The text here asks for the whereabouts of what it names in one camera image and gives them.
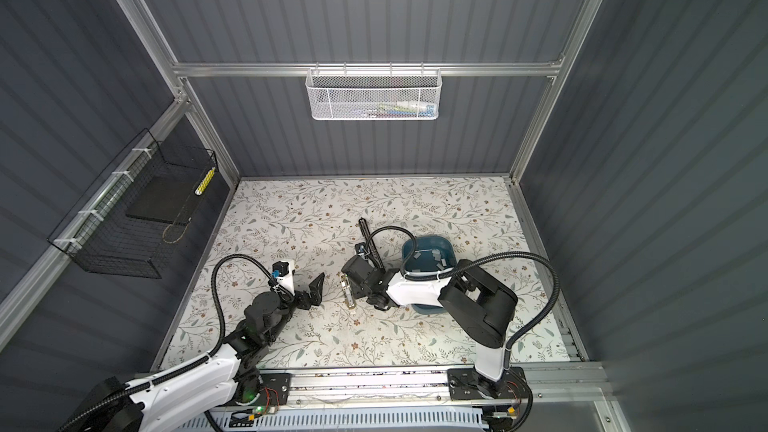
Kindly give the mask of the black long stapler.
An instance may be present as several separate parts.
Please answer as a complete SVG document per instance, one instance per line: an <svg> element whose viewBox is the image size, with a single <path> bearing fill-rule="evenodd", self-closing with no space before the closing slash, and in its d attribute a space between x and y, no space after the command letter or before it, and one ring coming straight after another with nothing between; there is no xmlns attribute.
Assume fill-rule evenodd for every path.
<svg viewBox="0 0 768 432"><path fill-rule="evenodd" d="M358 220L358 227L364 239L364 245L362 250L363 256L366 259L368 259L375 268L383 270L384 263L378 252L378 249L375 246L374 240L372 238L372 232L369 228L369 224L367 220L361 217Z"/></svg>

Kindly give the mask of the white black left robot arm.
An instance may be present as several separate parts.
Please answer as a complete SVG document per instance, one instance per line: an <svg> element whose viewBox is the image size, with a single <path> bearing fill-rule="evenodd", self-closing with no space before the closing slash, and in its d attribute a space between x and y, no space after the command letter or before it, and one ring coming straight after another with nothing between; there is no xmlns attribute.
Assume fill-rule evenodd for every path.
<svg viewBox="0 0 768 432"><path fill-rule="evenodd" d="M164 372L122 383L110 377L95 386L61 431L172 431L213 408L275 407L283 396L266 386L257 364L297 309L322 303L325 275L307 291L292 289L292 275L270 273L273 287L259 294L235 330L213 349Z"/></svg>

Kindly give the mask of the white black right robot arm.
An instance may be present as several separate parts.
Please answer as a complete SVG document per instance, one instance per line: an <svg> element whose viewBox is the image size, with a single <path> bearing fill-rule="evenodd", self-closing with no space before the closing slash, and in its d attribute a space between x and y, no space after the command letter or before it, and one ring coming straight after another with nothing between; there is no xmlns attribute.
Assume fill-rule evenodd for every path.
<svg viewBox="0 0 768 432"><path fill-rule="evenodd" d="M351 284L352 297L378 310L419 305L448 313L476 344L474 369L479 377L491 384L501 381L506 333L518 297L493 275L470 266L451 278L420 282L393 269L376 268L360 256L349 259L341 272Z"/></svg>

